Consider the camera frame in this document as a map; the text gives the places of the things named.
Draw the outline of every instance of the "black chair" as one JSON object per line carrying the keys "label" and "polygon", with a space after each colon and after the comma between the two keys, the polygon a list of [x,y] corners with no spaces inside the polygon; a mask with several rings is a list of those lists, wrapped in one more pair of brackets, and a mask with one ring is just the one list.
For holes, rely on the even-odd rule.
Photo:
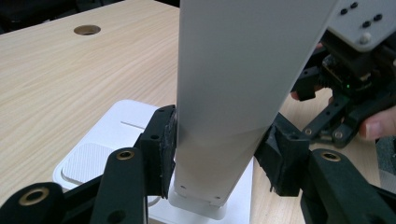
{"label": "black chair", "polygon": [[73,9],[79,12],[76,0],[0,0],[0,25],[10,32],[53,20]]}

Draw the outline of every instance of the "wooden table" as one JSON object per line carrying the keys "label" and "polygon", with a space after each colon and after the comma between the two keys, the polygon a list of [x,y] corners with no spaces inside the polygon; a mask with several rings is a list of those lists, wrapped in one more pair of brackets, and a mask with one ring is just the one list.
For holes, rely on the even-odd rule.
{"label": "wooden table", "polygon": [[[17,190],[51,181],[55,166],[117,101],[176,103],[178,8],[129,0],[0,35],[0,204]],[[74,29],[94,24],[96,35]],[[287,99],[282,113],[303,128],[327,104]],[[342,152],[373,184],[374,143]],[[251,223],[303,223],[299,199],[269,193],[255,164]]]}

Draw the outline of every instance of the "hand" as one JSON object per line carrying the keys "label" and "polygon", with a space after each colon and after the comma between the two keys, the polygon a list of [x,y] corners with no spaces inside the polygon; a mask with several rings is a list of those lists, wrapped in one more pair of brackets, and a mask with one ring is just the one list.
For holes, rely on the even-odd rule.
{"label": "hand", "polygon": [[359,134],[367,140],[396,135],[396,106],[366,119],[359,128]]}

